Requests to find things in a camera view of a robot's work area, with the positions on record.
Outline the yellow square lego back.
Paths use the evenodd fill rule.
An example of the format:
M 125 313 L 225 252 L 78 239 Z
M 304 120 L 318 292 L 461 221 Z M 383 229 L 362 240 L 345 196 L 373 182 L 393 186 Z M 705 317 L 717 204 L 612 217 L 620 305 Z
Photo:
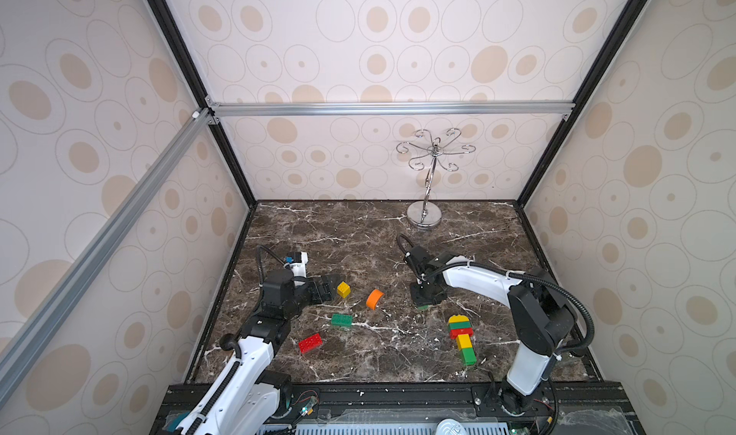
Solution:
M 469 323 L 470 320 L 465 315 L 453 315 L 448 320 L 448 323 L 450 324 L 456 324 L 456 323 Z

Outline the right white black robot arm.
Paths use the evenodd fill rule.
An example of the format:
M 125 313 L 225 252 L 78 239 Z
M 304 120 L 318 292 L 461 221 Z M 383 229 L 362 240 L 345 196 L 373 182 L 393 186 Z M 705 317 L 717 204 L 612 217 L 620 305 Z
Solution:
M 452 252 L 432 256 L 404 234 L 396 242 L 416 279 L 410 285 L 416 307 L 439 305 L 449 289 L 464 289 L 510 310 L 521 344 L 496 392 L 510 414 L 527 410 L 563 354 L 584 351 L 594 340 L 586 306 L 541 268 L 503 271 Z

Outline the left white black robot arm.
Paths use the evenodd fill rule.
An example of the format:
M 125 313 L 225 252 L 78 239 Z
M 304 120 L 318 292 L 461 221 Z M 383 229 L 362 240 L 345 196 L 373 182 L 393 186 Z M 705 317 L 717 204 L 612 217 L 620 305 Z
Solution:
M 308 277 L 299 269 L 276 269 L 261 284 L 259 302 L 239 333 L 225 335 L 220 348 L 231 353 L 204 397 L 172 428 L 160 434 L 256 434 L 269 418 L 291 411 L 289 378 L 263 381 L 304 308 L 332 302 L 345 277 Z

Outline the green square lego front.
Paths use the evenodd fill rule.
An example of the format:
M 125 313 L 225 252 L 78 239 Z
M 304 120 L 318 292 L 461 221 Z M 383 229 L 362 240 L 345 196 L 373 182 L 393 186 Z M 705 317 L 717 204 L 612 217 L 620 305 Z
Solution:
M 462 348 L 460 352 L 461 352 L 461 358 L 462 358 L 463 364 L 466 367 L 474 366 L 475 364 L 477 364 L 477 357 L 475 354 L 475 350 L 473 350 L 472 347 Z

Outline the yellow square lego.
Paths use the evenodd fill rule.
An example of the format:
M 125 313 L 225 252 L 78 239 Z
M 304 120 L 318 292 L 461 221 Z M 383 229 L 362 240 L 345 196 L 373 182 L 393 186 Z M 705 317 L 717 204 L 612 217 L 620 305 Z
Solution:
M 341 282 L 337 286 L 337 293 L 339 294 L 340 297 L 342 297 L 343 299 L 346 299 L 351 294 L 351 288 L 347 283 Z
M 471 348 L 473 348 L 473 343 L 472 343 L 472 340 L 471 340 L 471 336 L 470 335 L 467 335 L 467 333 L 464 333 L 463 335 L 458 335 L 455 338 L 455 341 L 456 341 L 457 347 L 460 350 L 465 350 L 465 349 L 471 349 Z
M 465 315 L 453 315 L 448 320 L 448 323 L 450 324 L 456 324 L 456 323 L 469 323 L 470 320 Z

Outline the green long lego back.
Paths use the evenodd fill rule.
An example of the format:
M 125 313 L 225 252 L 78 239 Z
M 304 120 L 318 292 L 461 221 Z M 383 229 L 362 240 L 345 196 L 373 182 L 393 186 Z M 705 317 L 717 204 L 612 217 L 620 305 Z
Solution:
M 462 329 L 469 329 L 471 328 L 471 323 L 469 321 L 463 321 L 463 322 L 455 322 L 455 323 L 449 323 L 448 328 L 450 330 L 462 330 Z

